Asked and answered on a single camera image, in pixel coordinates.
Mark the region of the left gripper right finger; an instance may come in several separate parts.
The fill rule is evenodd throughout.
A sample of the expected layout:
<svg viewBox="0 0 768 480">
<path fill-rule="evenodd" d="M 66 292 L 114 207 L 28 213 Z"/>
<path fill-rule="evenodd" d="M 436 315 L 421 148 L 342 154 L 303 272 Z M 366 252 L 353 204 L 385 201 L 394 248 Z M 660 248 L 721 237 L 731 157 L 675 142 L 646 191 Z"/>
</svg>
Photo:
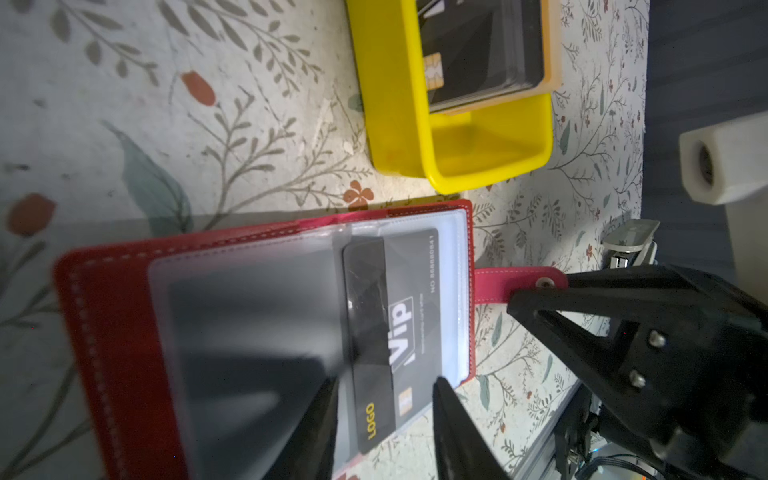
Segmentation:
<svg viewBox="0 0 768 480">
<path fill-rule="evenodd" d="M 432 398 L 437 478 L 508 479 L 445 378 L 435 381 Z"/>
</svg>

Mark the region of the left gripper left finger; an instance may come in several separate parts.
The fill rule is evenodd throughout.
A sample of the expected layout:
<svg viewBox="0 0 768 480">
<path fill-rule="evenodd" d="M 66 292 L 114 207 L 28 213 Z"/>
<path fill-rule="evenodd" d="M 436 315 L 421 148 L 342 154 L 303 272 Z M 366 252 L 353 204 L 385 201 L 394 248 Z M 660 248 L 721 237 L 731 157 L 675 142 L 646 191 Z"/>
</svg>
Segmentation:
<svg viewBox="0 0 768 480">
<path fill-rule="evenodd" d="M 264 480 L 332 478 L 338 400 L 338 378 L 326 379 Z"/>
</svg>

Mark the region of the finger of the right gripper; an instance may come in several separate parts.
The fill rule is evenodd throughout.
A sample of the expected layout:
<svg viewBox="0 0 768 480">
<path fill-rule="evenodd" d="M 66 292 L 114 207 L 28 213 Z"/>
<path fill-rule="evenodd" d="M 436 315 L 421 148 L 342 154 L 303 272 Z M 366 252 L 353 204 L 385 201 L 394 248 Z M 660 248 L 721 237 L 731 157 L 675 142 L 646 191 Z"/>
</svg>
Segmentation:
<svg viewBox="0 0 768 480">
<path fill-rule="evenodd" d="M 508 313 L 668 468 L 767 464 L 767 307 L 702 271 L 571 274 L 513 293 Z"/>
</svg>

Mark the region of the red leather card holder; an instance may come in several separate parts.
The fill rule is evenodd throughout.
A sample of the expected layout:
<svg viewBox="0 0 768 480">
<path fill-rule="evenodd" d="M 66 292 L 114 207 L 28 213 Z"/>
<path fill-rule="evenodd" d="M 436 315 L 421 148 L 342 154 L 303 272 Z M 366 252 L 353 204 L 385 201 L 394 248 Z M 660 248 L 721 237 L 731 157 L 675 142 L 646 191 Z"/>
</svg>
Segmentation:
<svg viewBox="0 0 768 480">
<path fill-rule="evenodd" d="M 342 252 L 439 236 L 442 373 L 473 378 L 475 309 L 551 267 L 477 269 L 467 200 L 79 249 L 54 277 L 112 479 L 263 479 L 322 383 L 339 380 L 333 475 L 361 462 Z"/>
</svg>

